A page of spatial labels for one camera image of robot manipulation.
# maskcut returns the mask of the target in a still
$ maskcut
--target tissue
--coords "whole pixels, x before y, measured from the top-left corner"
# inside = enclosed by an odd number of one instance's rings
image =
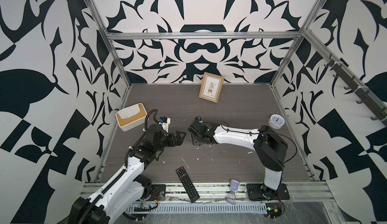
[[[118,114],[120,115],[122,120],[128,119],[129,117],[137,115],[138,113],[140,113],[140,107],[138,106],[138,104],[125,107],[122,110],[118,111]]]

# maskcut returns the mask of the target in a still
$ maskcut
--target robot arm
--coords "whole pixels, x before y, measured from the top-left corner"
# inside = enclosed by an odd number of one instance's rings
[[[176,135],[168,133],[171,120],[161,117],[154,120],[158,124],[150,125],[142,137],[125,155],[125,164],[88,199],[78,198],[71,207],[69,224],[114,223],[122,213],[139,199],[146,199],[151,192],[152,181],[141,175],[145,168],[154,160],[158,160],[156,152],[163,152],[165,147],[175,147],[183,143],[185,132],[176,131]]]
[[[269,126],[251,130],[215,123],[206,126],[200,117],[196,117],[188,130],[193,145],[234,144],[254,150],[265,166],[264,195],[268,199],[277,195],[288,144]]]

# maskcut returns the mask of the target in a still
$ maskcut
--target black remote control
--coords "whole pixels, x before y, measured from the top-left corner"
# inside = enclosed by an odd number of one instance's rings
[[[191,202],[195,202],[200,198],[199,194],[197,193],[195,187],[193,186],[193,183],[188,177],[187,172],[185,171],[184,167],[181,166],[180,168],[176,169],[177,176],[179,176],[181,183],[183,184],[183,187],[185,188],[185,191],[188,194],[188,197],[190,198]]]

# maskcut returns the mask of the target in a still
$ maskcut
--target wooden picture frame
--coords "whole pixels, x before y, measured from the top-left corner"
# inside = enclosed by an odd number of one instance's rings
[[[217,103],[225,78],[205,72],[199,98]]]

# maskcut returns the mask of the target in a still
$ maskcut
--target gray wooden floor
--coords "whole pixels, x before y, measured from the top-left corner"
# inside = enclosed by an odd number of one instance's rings
[[[193,182],[263,181],[265,168],[257,154],[230,144],[193,146],[187,128],[196,116],[203,121],[230,127],[254,129],[267,125],[272,114],[280,114],[278,105],[268,85],[224,85],[218,103],[199,98],[200,85],[147,85],[135,84],[129,93],[126,106],[143,103],[146,110],[159,110],[157,116],[171,118],[169,132],[185,131],[187,136],[181,146],[166,148],[160,161],[153,161],[143,172],[153,182],[178,182],[175,170],[184,166]],[[101,182],[106,182],[122,166],[128,147],[142,135],[144,125],[127,132],[117,130],[106,161]],[[290,136],[284,126],[278,133]],[[296,151],[287,140],[286,159]],[[283,181],[307,181],[309,176],[297,154],[287,162]]]

